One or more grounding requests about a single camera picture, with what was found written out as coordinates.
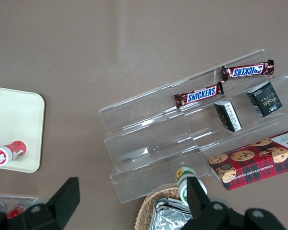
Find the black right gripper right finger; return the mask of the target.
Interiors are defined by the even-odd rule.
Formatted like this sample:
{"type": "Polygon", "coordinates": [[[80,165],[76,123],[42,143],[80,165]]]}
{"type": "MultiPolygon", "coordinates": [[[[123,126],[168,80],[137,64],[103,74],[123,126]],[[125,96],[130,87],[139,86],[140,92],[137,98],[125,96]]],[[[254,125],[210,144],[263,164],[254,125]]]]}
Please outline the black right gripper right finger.
{"type": "Polygon", "coordinates": [[[197,178],[187,178],[187,201],[192,219],[183,230],[284,230],[271,212],[249,208],[241,215],[219,201],[210,201],[197,178]]]}

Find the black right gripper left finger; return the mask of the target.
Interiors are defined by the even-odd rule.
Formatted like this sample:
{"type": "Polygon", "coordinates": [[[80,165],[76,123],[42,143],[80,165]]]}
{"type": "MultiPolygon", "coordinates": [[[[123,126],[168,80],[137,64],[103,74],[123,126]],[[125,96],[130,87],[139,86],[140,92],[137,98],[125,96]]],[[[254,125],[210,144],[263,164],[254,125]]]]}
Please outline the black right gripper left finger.
{"type": "Polygon", "coordinates": [[[0,212],[0,230],[62,230],[79,203],[79,178],[70,177],[46,204],[33,205],[12,219],[0,212]]]}

